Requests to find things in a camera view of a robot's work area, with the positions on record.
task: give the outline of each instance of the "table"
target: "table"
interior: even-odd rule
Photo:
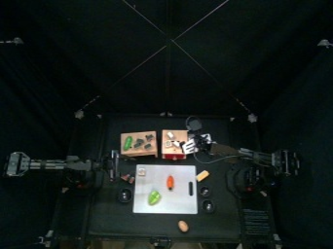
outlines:
[[[91,151],[102,141],[102,152],[111,151],[119,147],[120,134],[131,130],[144,132],[146,130],[156,131],[158,141],[162,141],[162,130],[181,130],[183,128],[183,118],[159,118],[159,117],[120,117],[110,116],[104,121],[103,136],[95,137],[90,143],[74,143],[71,155],[80,155],[82,158],[91,156]],[[257,149],[258,137],[247,119],[202,119],[205,132],[213,137],[213,140],[221,144],[230,145],[233,148]],[[87,128],[82,130],[82,136],[86,137]],[[207,170],[210,176],[203,182],[198,183],[198,190],[209,186],[213,190],[210,199],[214,201],[215,210],[207,214],[202,208],[198,208],[197,215],[183,214],[134,214],[132,201],[119,203],[118,193],[120,188],[131,188],[127,182],[110,182],[107,174],[104,175],[104,184],[94,196],[91,203],[90,216],[87,221],[87,239],[118,239],[147,241],[156,236],[165,236],[174,242],[209,242],[209,243],[237,243],[241,241],[241,218],[237,198],[226,189],[226,172],[230,169],[230,163],[225,161],[203,164],[198,163],[189,155],[186,160],[163,160],[162,155],[156,157],[136,157],[136,160],[119,160],[119,170],[123,173],[135,173],[136,164],[189,164],[195,165],[197,172]],[[199,160],[210,160],[210,157],[198,154]],[[64,225],[60,227],[62,236],[80,237],[82,230],[80,219],[83,214],[83,204],[79,202],[82,196],[71,197],[70,205],[64,204],[63,220]],[[202,206],[205,197],[198,196],[198,207]],[[190,226],[190,231],[182,233],[178,230],[178,221],[185,220]]]

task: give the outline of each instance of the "cable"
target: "cable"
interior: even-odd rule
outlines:
[[[231,155],[231,156],[226,156],[226,157],[223,157],[223,158],[221,158],[218,160],[201,161],[201,160],[198,160],[195,153],[193,154],[193,156],[194,156],[195,161],[199,162],[199,163],[203,163],[203,164],[210,164],[210,163],[214,163],[214,162],[221,161],[221,160],[227,160],[227,159],[242,158],[243,157],[241,155]]]

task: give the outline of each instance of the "white cutting board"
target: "white cutting board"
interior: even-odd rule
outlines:
[[[138,175],[139,168],[146,169],[146,175]],[[167,188],[167,177],[173,176],[174,188]],[[154,165],[138,164],[135,175],[134,213],[197,214],[197,172],[194,165]],[[189,183],[193,183],[190,195]],[[159,202],[148,204],[151,191],[162,195]]]

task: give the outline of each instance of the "metal rod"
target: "metal rod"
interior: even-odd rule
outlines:
[[[185,52],[185,54],[190,57],[190,59],[194,61],[194,63],[202,68],[202,70],[206,72],[206,74],[211,77],[211,79],[214,80],[217,86],[225,90],[225,92],[227,93],[227,95],[238,102],[238,104],[243,107],[243,109],[251,113],[250,109],[246,107],[246,105],[242,103],[242,101],[230,93],[229,90],[226,90],[223,87],[222,87],[222,83],[221,81],[214,77],[214,75],[209,72],[209,70],[203,67],[203,65],[197,61],[197,59],[190,55],[189,52],[186,52],[183,50],[183,48],[179,46],[179,44],[171,40],[171,42],[179,47],[179,49]]]
[[[161,30],[161,28],[143,16],[143,14],[136,10],[136,8],[135,7],[132,7],[128,3],[127,3],[127,1],[124,1],[124,0],[122,0],[122,2],[130,7],[130,9],[142,17],[142,18],[144,18],[144,20],[161,31],[161,33],[163,34],[163,35],[166,35],[165,34],[165,32]]]
[[[181,38],[227,2],[229,0],[223,1],[173,40]]]

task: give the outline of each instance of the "red object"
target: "red object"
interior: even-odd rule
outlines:
[[[171,190],[174,187],[174,180],[173,180],[171,175],[167,177],[166,185],[167,185],[169,190]]]
[[[185,154],[165,154],[166,160],[183,160]]]

